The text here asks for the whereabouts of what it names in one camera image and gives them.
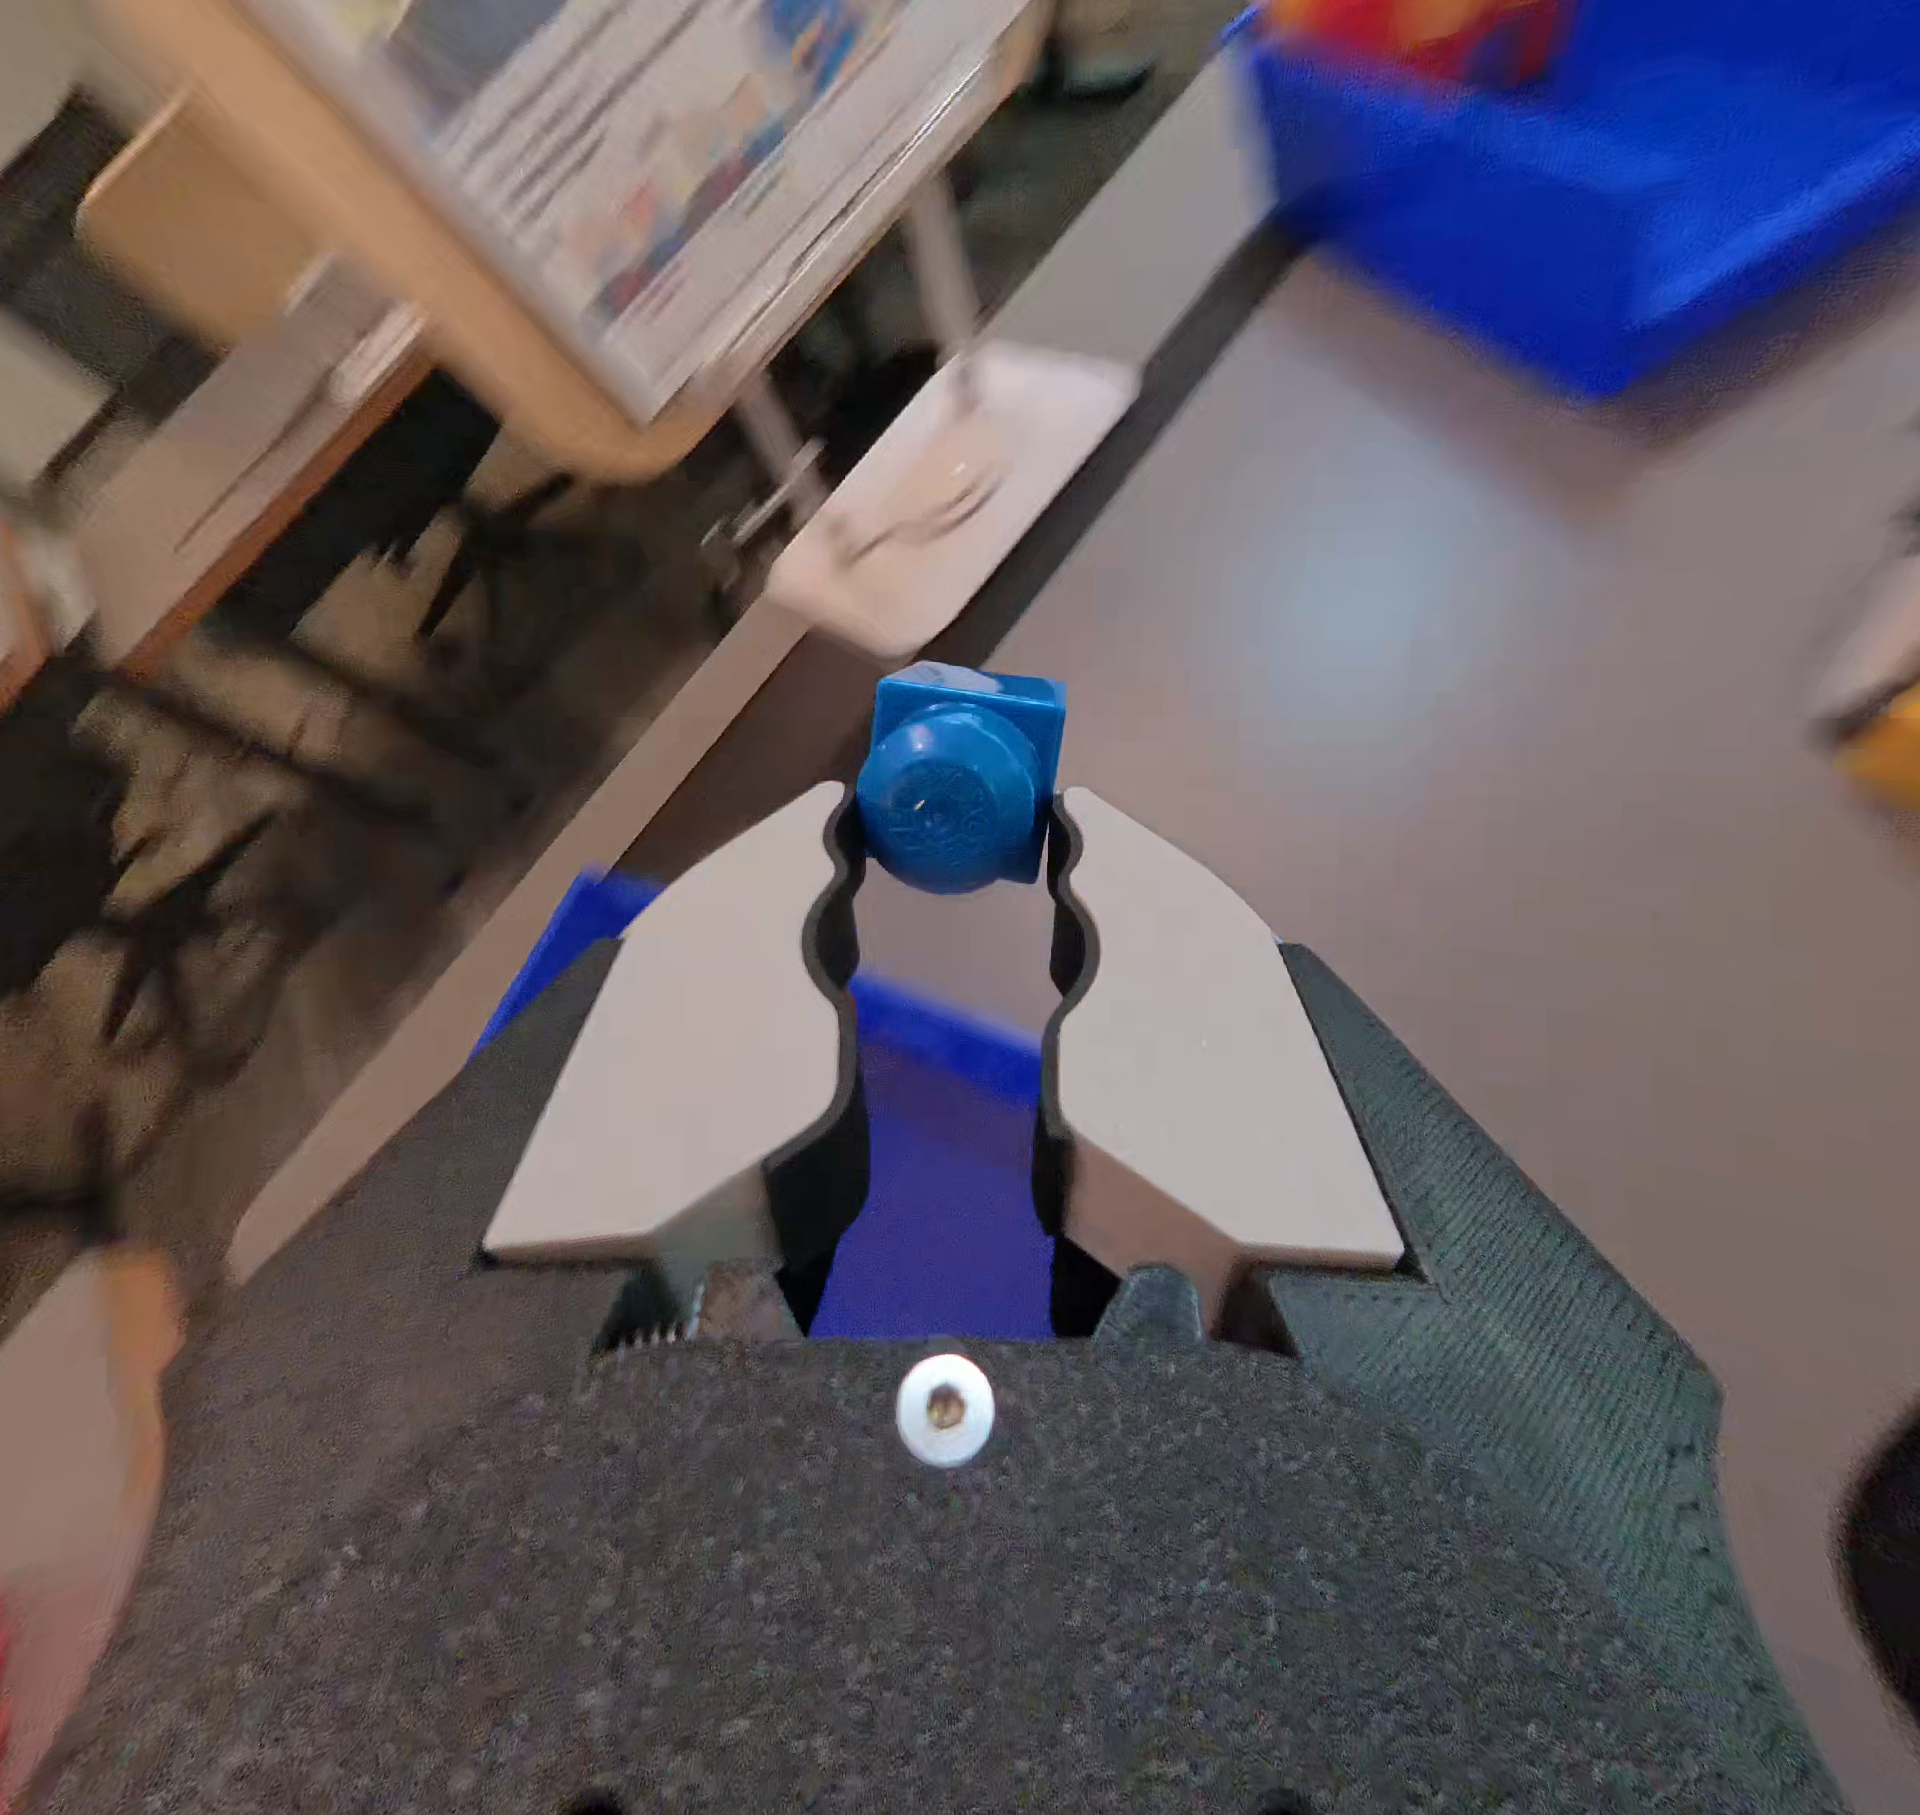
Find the wooden-edged desk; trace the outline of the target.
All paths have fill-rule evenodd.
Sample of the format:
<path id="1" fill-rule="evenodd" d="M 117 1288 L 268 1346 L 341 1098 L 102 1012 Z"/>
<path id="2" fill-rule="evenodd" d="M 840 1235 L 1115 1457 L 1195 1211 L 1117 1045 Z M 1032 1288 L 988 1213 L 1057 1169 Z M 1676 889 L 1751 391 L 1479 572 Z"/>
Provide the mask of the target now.
<path id="1" fill-rule="evenodd" d="M 109 668 L 146 675 L 432 371 L 422 317 L 313 241 L 190 94 L 94 179 L 78 238 L 216 365 L 82 508 Z"/>

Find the blue mega block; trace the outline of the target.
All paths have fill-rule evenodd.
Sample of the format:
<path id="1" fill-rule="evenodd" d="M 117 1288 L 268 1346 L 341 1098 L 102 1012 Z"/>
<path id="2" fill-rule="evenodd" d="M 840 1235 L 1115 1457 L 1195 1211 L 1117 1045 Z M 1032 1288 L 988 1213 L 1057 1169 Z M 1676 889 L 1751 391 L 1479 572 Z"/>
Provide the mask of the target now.
<path id="1" fill-rule="evenodd" d="M 1064 721 L 1067 692 L 1053 678 L 927 660 L 880 678 L 854 778 L 870 865 L 933 894 L 1034 883 Z"/>

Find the black textured pad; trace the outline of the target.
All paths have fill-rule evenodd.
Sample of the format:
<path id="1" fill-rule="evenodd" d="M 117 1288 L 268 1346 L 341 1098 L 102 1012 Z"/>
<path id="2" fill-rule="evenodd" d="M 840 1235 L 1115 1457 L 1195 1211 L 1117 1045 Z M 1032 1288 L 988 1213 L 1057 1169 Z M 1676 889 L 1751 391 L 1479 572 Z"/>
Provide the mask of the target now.
<path id="1" fill-rule="evenodd" d="M 1836 1530 L 1842 1588 L 1890 1693 L 1917 1719 L 1917 1410 L 1861 1469 Z"/>

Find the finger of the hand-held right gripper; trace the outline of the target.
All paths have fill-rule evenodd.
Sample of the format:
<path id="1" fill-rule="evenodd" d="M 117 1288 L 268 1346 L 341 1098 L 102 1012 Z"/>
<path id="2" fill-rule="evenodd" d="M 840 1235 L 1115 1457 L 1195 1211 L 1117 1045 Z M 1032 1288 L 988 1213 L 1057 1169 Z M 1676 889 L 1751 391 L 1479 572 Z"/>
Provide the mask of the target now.
<path id="1" fill-rule="evenodd" d="M 1891 556 L 1857 596 L 1811 687 L 1816 731 L 1861 731 L 1917 680 L 1917 556 Z"/>

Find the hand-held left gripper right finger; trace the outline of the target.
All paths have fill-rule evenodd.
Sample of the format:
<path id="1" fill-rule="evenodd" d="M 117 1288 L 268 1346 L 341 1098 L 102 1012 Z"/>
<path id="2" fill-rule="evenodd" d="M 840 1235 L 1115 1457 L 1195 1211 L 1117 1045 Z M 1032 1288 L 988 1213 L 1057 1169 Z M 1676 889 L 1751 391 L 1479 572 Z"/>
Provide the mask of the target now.
<path id="1" fill-rule="evenodd" d="M 1401 1228 L 1266 922 L 1090 788 L 1053 804 L 1047 892 L 1045 1233 L 1115 1277 L 1400 1268 Z"/>

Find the printed instruction sheet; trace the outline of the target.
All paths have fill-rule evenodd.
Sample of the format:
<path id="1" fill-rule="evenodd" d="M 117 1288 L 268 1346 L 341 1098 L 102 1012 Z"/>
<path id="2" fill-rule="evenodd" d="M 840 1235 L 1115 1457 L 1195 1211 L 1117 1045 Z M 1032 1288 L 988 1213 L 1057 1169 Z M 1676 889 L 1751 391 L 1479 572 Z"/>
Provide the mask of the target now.
<path id="1" fill-rule="evenodd" d="M 629 420 L 1038 0 L 242 0 Z"/>

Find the yellow mega block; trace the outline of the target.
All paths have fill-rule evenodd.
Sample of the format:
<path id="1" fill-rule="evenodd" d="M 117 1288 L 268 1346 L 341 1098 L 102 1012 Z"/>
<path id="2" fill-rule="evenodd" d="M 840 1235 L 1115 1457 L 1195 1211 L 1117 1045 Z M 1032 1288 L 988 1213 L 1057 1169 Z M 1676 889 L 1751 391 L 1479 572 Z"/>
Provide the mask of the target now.
<path id="1" fill-rule="evenodd" d="M 1847 723 L 1834 760 L 1874 804 L 1917 818 L 1917 683 Z"/>

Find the blue plastic bin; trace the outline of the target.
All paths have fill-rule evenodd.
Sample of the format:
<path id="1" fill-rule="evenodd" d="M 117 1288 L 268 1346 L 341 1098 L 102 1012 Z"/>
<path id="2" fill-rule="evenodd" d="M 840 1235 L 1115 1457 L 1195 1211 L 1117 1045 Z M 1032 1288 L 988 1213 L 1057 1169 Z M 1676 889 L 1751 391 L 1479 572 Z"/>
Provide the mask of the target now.
<path id="1" fill-rule="evenodd" d="M 590 1010 L 613 944 L 663 889 L 620 875 L 576 883 L 485 1042 L 503 1040 L 578 962 L 603 964 Z M 501 1196 L 480 1233 L 480 1257 L 528 1272 L 628 1268 L 634 1301 L 628 1317 L 638 1329 L 700 1322 L 709 1339 L 740 1340 L 1045 1340 L 1049 1252 L 1025 1177 L 1038 1101 L 1037 1045 L 869 971 L 854 971 L 849 992 L 869 1113 L 869 1200 L 830 1268 L 800 1277 L 724 1261 L 703 1278 L 673 1281 L 629 1263 L 497 1266 L 485 1257 L 485 1230 Z"/>
<path id="2" fill-rule="evenodd" d="M 1577 0 L 1527 88 L 1228 28 L 1279 216 L 1551 390 L 1612 398 L 1914 219 L 1917 0 Z"/>

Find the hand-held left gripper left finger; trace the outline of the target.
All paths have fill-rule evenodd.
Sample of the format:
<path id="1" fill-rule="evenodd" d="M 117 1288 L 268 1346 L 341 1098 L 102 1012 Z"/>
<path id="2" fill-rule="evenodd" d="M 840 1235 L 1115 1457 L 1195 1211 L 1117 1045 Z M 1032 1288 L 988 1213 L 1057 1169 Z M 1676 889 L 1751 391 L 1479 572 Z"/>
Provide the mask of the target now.
<path id="1" fill-rule="evenodd" d="M 485 1230 L 497 1266 L 832 1266 L 869 1200 L 863 831 L 825 782 L 668 885 L 612 964 Z"/>

